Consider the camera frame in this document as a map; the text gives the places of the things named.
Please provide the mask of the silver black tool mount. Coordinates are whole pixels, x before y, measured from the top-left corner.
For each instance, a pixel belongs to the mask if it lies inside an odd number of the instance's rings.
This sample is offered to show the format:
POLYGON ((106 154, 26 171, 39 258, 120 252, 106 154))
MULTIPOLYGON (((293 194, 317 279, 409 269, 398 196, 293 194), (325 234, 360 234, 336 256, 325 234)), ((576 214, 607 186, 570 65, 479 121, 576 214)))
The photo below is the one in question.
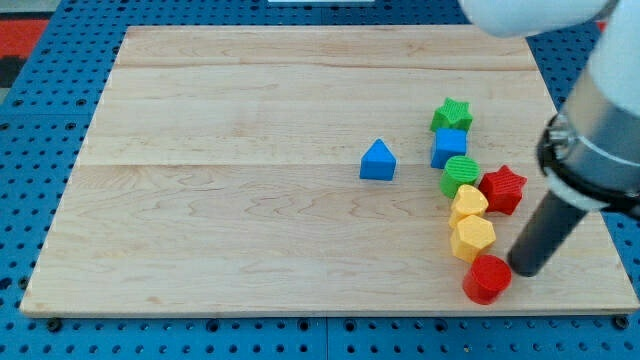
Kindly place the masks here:
POLYGON ((589 72, 545 126, 537 156, 565 203, 639 218, 639 109, 616 104, 589 72))

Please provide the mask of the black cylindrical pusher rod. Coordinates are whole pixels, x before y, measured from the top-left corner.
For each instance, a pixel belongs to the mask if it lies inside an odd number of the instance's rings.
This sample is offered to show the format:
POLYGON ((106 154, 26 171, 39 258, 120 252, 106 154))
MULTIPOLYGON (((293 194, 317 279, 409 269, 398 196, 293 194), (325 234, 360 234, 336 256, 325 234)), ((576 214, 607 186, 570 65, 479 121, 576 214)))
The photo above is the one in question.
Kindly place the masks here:
POLYGON ((511 269, 536 276, 586 215, 548 191, 508 252, 511 269))

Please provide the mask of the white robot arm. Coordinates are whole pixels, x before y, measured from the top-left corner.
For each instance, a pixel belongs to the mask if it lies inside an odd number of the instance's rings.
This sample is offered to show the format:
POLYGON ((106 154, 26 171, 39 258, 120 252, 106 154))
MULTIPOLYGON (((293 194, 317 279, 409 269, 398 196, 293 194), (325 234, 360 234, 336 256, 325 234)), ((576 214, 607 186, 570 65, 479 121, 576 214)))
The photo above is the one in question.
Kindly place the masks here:
POLYGON ((460 7, 471 23, 496 37, 607 23, 537 145, 549 190, 507 255, 515 273, 532 277, 587 213, 639 215, 639 4, 461 0, 460 7))

